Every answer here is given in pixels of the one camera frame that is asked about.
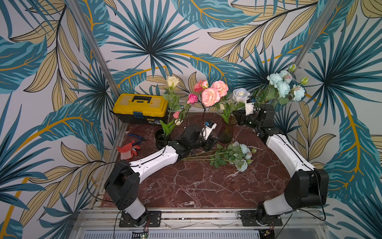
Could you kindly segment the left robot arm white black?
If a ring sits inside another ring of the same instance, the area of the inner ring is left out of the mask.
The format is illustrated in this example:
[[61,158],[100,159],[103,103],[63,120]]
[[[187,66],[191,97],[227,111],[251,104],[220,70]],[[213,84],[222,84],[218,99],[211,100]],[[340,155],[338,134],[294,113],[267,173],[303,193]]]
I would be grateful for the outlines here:
[[211,120],[205,122],[202,130],[189,125],[178,139],[170,141],[159,151],[131,163],[118,161],[104,185],[112,202],[136,225],[143,225],[148,220],[148,211],[138,199],[140,183],[160,169],[185,159],[194,149],[201,147],[206,152],[210,151],[217,143],[217,138],[211,136],[216,126]]

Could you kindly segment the large pale blue rose stem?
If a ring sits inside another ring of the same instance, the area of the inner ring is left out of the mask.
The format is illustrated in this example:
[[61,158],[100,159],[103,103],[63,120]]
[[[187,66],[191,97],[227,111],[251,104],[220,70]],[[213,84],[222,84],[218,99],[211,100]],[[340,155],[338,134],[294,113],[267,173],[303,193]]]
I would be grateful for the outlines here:
[[245,144],[239,145],[218,145],[217,149],[214,149],[209,152],[203,152],[200,154],[195,154],[194,156],[188,156],[183,159],[183,161],[202,161],[202,160],[211,160],[213,162],[223,162],[235,163],[239,161],[251,160],[253,155],[256,154],[258,148],[254,146],[247,146]]

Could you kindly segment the light blue peony bunch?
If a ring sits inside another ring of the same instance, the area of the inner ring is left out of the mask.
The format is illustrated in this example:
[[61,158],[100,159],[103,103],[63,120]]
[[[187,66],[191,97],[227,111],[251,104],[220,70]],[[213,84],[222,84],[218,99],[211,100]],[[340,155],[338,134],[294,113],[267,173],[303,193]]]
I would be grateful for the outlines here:
[[255,104],[272,104],[275,107],[289,102],[300,102],[305,97],[305,86],[308,84],[309,78],[303,77],[297,83],[293,77],[296,70],[297,66],[292,64],[286,70],[267,76],[269,84],[266,88],[255,92]]

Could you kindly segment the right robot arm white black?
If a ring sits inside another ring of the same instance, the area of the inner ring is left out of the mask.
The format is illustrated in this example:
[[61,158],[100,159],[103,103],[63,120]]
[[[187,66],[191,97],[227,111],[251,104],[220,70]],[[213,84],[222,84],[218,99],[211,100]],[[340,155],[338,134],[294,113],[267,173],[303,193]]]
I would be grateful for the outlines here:
[[259,139],[279,158],[290,175],[283,194],[259,204],[257,221],[271,219],[303,208],[323,207],[326,203],[329,175],[317,169],[289,143],[274,123],[275,110],[270,104],[254,108],[247,104],[245,110],[233,112],[239,125],[255,130]]

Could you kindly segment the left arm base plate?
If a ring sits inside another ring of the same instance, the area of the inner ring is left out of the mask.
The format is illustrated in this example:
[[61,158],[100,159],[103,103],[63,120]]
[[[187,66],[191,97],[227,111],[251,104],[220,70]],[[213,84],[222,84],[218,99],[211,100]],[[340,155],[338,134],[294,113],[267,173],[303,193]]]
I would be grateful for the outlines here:
[[128,213],[122,211],[120,218],[120,228],[159,228],[161,224],[162,212],[161,211],[146,211],[138,219],[133,219]]

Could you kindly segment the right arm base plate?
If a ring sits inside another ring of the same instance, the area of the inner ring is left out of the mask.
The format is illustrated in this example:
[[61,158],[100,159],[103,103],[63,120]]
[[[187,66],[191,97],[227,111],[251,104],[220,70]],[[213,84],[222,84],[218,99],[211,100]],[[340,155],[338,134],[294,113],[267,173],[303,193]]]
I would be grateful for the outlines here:
[[261,210],[242,210],[239,211],[238,217],[244,227],[273,227],[283,225],[279,215],[270,216]]

